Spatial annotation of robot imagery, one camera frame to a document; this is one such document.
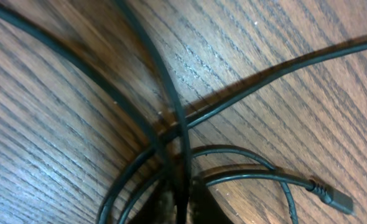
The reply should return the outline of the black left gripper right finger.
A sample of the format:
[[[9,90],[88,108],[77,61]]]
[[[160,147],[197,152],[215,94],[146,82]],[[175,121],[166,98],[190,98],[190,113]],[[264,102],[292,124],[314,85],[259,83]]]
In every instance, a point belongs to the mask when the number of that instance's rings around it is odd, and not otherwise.
[[[189,197],[193,224],[233,224],[203,179],[192,179]]]

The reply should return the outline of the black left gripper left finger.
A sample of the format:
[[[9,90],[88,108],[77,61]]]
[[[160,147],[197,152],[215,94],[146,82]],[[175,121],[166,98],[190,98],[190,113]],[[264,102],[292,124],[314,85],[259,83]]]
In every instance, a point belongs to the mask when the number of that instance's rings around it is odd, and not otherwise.
[[[174,221],[174,192],[168,182],[162,181],[135,215],[133,224],[171,224]]]

